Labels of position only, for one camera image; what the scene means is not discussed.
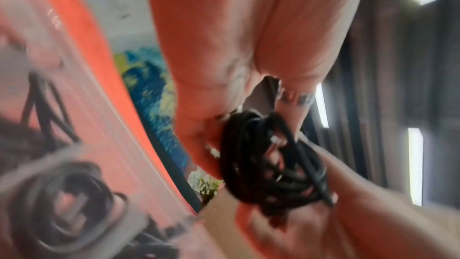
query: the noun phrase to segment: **hand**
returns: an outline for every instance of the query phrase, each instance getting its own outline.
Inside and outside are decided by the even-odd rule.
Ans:
[[[264,76],[313,93],[337,58],[359,0],[150,0],[177,89],[175,132],[215,177],[206,149],[220,145],[225,115]],[[276,104],[297,133],[308,108]]]
[[[299,139],[306,141],[300,134]],[[254,206],[241,204],[236,223],[266,259],[460,258],[458,242],[408,200],[377,187],[310,143],[337,194],[333,209],[322,202],[293,210],[284,230],[274,229]]]

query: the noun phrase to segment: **blue and yellow painting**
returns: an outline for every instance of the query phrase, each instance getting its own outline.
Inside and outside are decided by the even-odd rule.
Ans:
[[[186,179],[196,167],[173,131],[174,85],[160,50],[141,47],[114,57],[138,114],[148,121],[144,127],[155,133]]]

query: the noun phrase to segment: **plastic container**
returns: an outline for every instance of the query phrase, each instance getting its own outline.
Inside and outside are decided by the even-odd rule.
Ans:
[[[10,236],[11,212],[7,209],[28,179],[43,177],[74,162],[91,162],[101,169],[100,181],[112,192],[127,195],[126,211],[94,242],[58,258],[113,258],[147,226],[145,213],[159,229],[187,221],[182,225],[185,233],[168,241],[179,248],[181,258],[221,258],[204,228],[187,220],[190,208],[171,183],[165,182],[163,169],[152,163],[155,157],[139,145],[141,138],[128,129],[114,108],[115,100],[97,82],[91,59],[81,51],[88,51],[91,43],[96,46],[98,38],[88,31],[86,41],[90,44],[82,47],[82,40],[75,39],[75,31],[69,33],[75,28],[66,25],[58,9],[47,0],[0,0],[0,151],[12,153],[8,157],[13,164],[0,171],[3,238],[14,244]],[[34,82],[40,85],[38,95]],[[24,118],[30,96],[35,106],[30,118]],[[48,111],[43,111],[37,96],[46,100]],[[49,116],[49,111],[59,119],[57,123],[51,119],[51,140],[57,144],[54,147],[44,131],[47,122],[39,120],[43,114]],[[52,150],[24,154],[34,147]]]

